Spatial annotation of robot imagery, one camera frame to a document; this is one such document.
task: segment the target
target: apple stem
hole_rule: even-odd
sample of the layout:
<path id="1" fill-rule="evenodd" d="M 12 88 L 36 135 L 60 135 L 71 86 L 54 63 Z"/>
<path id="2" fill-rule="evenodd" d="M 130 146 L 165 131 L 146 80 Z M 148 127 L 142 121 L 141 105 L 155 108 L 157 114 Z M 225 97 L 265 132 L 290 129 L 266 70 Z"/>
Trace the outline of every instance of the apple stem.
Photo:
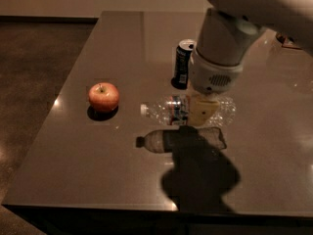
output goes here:
<path id="1" fill-rule="evenodd" d="M 104 89 L 103 89 L 103 87 L 102 87 L 102 84 L 101 84 L 101 83 L 99 83 L 99 86 L 100 86 L 100 91 L 101 91 L 101 92 L 104 92 Z"/>

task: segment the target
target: floor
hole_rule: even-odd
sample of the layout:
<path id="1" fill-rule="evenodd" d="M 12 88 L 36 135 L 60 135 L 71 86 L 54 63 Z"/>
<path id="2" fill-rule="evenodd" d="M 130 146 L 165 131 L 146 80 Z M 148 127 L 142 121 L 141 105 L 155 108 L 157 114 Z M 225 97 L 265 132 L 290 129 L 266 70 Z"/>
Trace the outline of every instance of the floor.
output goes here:
<path id="1" fill-rule="evenodd" d="M 0 203 L 93 29 L 0 23 Z M 43 234 L 0 207 L 0 235 Z"/>

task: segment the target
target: soda can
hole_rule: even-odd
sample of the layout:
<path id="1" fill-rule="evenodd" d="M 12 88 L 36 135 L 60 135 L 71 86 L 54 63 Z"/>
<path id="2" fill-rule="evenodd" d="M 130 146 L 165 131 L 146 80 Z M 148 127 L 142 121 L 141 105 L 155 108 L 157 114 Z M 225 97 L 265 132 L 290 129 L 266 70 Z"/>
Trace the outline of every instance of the soda can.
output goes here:
<path id="1" fill-rule="evenodd" d="M 174 77 L 171 80 L 176 89 L 187 89 L 188 84 L 188 62 L 194 49 L 195 41 L 185 39 L 179 42 L 176 48 L 176 63 Z"/>

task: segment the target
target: dark table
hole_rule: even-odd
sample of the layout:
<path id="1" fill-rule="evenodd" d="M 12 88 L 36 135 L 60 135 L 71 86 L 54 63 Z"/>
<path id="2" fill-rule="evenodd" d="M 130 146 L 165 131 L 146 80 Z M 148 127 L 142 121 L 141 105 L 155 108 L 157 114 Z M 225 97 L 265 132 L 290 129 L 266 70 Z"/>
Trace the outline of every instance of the dark table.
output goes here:
<path id="1" fill-rule="evenodd" d="M 202 13 L 103 12 L 2 204 L 47 232 L 65 229 L 57 219 L 69 216 L 78 227 L 88 218 L 93 227 L 97 220 L 107 221 L 108 230 L 123 226 L 104 213 L 129 213 L 135 218 L 129 225 L 156 224 L 162 216 L 309 221 L 313 61 L 281 48 L 271 30 L 248 51 L 244 73 L 227 93 L 237 111 L 221 127 L 228 148 L 215 151 L 217 159 L 193 149 L 154 154 L 136 147 L 138 136 L 178 129 L 142 117 L 140 104 L 185 93 L 170 83 L 175 50 L 180 40 L 197 39 L 202 19 Z M 114 117 L 94 121 L 87 92 L 100 81 L 118 87 L 120 103 Z M 87 212 L 79 219 L 77 210 Z"/>

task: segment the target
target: red apple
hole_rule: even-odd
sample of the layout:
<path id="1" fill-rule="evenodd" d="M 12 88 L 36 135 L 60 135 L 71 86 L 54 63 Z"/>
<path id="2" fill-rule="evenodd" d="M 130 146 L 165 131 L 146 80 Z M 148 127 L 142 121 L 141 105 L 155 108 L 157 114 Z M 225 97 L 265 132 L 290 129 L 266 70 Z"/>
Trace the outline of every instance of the red apple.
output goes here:
<path id="1" fill-rule="evenodd" d="M 96 112 L 110 113 L 118 106 L 118 90 L 108 82 L 100 82 L 92 86 L 88 96 L 89 103 Z"/>

